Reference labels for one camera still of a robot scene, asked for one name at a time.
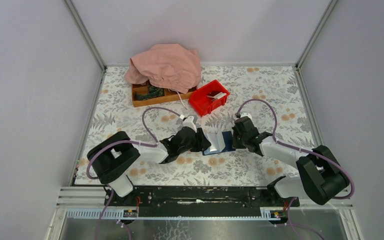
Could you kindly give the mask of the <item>navy blue card holder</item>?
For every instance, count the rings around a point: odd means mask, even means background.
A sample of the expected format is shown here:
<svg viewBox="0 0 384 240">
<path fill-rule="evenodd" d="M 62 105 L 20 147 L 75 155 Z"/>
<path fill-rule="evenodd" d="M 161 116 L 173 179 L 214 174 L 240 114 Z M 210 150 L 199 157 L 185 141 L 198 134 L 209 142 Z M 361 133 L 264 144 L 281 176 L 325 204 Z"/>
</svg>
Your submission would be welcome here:
<svg viewBox="0 0 384 240">
<path fill-rule="evenodd" d="M 210 147 L 202 151 L 204 156 L 236 151 L 231 131 L 206 132 L 204 136 L 211 143 Z"/>
</svg>

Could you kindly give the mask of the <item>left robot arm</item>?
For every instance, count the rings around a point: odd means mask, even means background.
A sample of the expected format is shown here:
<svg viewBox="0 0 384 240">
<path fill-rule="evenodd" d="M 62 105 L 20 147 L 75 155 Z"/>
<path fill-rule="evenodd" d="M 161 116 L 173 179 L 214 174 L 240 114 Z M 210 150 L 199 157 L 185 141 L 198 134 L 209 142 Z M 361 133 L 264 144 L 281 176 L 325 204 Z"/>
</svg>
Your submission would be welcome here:
<svg viewBox="0 0 384 240">
<path fill-rule="evenodd" d="M 98 179 L 114 190 L 116 199 L 124 206 L 135 200 L 134 185 L 127 177 L 129 168 L 136 162 L 168 164 L 185 152 L 201 152 L 211 146 L 202 128 L 182 127 L 175 135 L 157 141 L 142 142 L 130 139 L 119 131 L 87 153 L 89 164 L 86 174 Z"/>
</svg>

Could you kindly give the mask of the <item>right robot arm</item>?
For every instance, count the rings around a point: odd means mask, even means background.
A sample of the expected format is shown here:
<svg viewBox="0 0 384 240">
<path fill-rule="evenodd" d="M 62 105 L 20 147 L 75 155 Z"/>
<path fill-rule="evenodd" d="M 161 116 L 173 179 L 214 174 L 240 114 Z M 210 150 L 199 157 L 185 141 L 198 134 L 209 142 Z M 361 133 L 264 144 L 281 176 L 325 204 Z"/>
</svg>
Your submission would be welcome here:
<svg viewBox="0 0 384 240">
<path fill-rule="evenodd" d="M 297 169 L 299 176 L 283 177 L 271 183 L 272 189 L 267 191 L 266 198 L 273 206 L 279 206 L 292 197 L 309 198 L 318 205 L 324 205 L 351 184 L 331 150 L 324 145 L 308 149 L 281 143 L 274 139 L 273 134 L 259 132 L 247 115 L 236 119 L 232 130 L 234 148 L 247 149 Z"/>
</svg>

